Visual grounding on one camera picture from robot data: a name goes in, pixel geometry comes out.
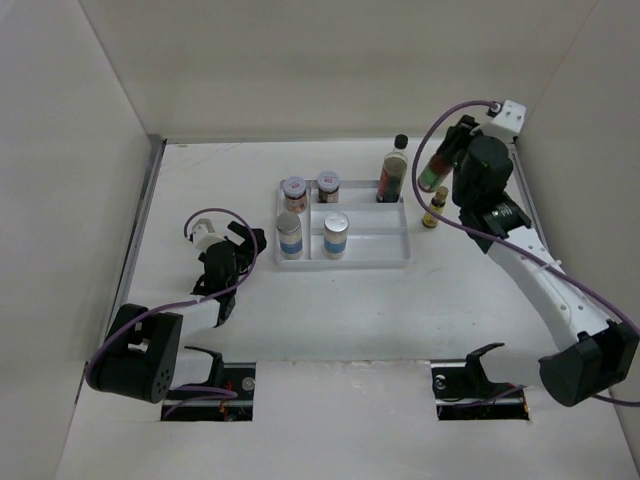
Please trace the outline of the red sauce bottle yellow cap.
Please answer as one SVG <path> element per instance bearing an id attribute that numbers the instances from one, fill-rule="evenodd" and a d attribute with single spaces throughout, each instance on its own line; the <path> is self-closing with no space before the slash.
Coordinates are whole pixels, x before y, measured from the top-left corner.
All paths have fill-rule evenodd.
<path id="1" fill-rule="evenodd" d="M 418 187 L 427 193 L 435 192 L 453 168 L 448 153 L 434 153 L 418 177 Z"/>

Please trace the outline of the blue label jar silver lid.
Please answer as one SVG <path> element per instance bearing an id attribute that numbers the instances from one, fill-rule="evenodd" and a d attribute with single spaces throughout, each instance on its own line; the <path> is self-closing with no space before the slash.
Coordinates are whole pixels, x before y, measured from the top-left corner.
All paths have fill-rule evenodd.
<path id="1" fill-rule="evenodd" d="M 297 260 L 303 253 L 302 226 L 297 214 L 285 211 L 276 220 L 279 250 L 288 260 Z"/>

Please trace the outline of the dark soy sauce bottle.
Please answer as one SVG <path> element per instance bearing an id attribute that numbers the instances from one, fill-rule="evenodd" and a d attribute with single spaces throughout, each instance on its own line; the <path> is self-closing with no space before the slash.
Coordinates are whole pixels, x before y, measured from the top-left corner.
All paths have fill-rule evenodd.
<path id="1" fill-rule="evenodd" d="M 396 203 L 400 198 L 408 168 L 408 141 L 405 134 L 398 134 L 392 151 L 384 157 L 376 193 L 378 203 Z"/>

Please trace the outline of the orange spice jar white lid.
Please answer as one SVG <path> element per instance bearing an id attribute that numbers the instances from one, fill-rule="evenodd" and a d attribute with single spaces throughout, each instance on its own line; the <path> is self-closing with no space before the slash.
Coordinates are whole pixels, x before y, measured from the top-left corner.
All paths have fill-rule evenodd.
<path id="1" fill-rule="evenodd" d="M 288 212 L 300 214 L 307 206 L 307 182 L 300 176 L 290 176 L 284 180 L 282 191 L 284 205 Z"/>

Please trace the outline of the dark spice jar white lid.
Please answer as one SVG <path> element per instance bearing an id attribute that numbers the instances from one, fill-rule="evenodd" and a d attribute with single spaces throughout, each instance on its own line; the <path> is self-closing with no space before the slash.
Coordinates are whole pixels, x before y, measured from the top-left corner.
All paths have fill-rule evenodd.
<path id="1" fill-rule="evenodd" d="M 334 171 L 323 171 L 317 179 L 317 198 L 319 203 L 338 203 L 341 180 Z"/>

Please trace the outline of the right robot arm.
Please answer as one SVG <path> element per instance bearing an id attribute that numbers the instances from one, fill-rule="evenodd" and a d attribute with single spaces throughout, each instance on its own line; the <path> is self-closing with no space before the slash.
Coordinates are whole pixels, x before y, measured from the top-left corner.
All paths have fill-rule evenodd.
<path id="1" fill-rule="evenodd" d="M 613 321 L 593 294 L 569 282 L 505 191 L 513 172 L 506 144 L 464 115 L 436 155 L 453 169 L 462 230 L 511 277 L 551 334 L 556 351 L 538 361 L 550 396 L 572 407 L 625 380 L 639 345 L 637 329 Z"/>

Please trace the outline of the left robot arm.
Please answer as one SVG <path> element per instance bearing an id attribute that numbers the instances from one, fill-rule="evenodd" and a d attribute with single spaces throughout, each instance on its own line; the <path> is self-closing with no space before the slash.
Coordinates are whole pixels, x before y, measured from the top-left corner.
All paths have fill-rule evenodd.
<path id="1" fill-rule="evenodd" d="M 91 388 L 157 403 L 241 395 L 224 364 L 462 359 L 524 381 L 545 331 L 466 234 L 376 199 L 388 140 L 172 145 Z"/>

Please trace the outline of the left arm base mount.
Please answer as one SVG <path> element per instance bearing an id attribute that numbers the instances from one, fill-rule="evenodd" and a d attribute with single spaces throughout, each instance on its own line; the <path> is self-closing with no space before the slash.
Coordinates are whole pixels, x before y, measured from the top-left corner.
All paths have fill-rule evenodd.
<path id="1" fill-rule="evenodd" d="M 250 422 L 257 365 L 227 362 L 200 347 L 178 353 L 173 383 L 162 402 L 163 422 Z"/>

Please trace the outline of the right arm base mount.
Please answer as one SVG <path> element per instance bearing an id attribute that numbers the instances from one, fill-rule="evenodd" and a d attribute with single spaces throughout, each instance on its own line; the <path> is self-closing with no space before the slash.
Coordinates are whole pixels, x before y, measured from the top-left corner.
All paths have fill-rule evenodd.
<path id="1" fill-rule="evenodd" d="M 524 388 L 492 382 L 481 358 L 503 343 L 490 343 L 464 359 L 430 363 L 436 416 L 440 421 L 529 420 Z"/>

